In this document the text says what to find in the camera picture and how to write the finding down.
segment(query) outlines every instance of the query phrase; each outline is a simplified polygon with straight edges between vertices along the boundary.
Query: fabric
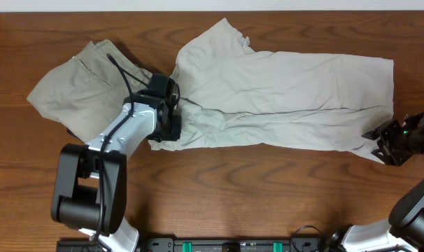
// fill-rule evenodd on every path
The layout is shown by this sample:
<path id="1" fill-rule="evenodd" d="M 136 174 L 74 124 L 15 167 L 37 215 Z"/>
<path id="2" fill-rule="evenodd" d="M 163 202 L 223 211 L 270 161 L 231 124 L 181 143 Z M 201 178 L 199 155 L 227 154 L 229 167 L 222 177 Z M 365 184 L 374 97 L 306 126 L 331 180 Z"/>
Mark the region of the fabric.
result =
<path id="1" fill-rule="evenodd" d="M 223 19 L 181 49 L 171 77 L 185 98 L 181 139 L 153 150 L 266 143 L 380 162 L 361 134 L 393 116 L 392 60 L 254 52 Z"/>
<path id="2" fill-rule="evenodd" d="M 109 41 L 90 42 L 78 55 L 47 73 L 27 97 L 44 117 L 61 122 L 87 142 L 105 130 L 122 110 L 129 96 L 111 54 L 125 70 L 148 82 L 151 73 L 134 66 Z M 128 78 L 133 92 L 145 86 Z"/>

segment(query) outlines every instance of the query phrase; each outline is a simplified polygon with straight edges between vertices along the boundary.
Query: wood grain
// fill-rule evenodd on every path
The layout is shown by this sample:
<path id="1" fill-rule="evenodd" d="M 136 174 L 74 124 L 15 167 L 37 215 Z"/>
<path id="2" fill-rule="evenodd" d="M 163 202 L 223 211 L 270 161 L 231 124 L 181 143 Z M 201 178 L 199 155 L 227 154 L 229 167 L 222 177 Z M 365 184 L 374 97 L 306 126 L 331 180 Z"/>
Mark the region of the wood grain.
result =
<path id="1" fill-rule="evenodd" d="M 50 218 L 59 151 L 74 140 L 26 97 L 89 41 L 110 39 L 170 74 L 177 52 L 222 18 L 254 50 L 395 61 L 395 113 L 424 110 L 424 12 L 0 13 L 0 251 L 54 251 L 80 236 Z M 424 157 L 387 167 L 351 153 L 258 145 L 150 151 L 129 161 L 127 217 L 143 234 L 287 237 L 387 218 Z"/>

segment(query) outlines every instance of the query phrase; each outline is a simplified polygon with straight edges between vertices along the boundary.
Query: white backdrop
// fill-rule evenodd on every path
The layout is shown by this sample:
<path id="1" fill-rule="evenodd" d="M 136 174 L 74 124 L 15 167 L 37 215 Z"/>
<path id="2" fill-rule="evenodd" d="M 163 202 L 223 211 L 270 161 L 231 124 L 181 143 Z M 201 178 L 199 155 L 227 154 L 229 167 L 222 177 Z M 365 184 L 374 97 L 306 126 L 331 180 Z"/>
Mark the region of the white backdrop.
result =
<path id="1" fill-rule="evenodd" d="M 0 12 L 214 10 L 424 10 L 424 0 L 0 0 Z"/>

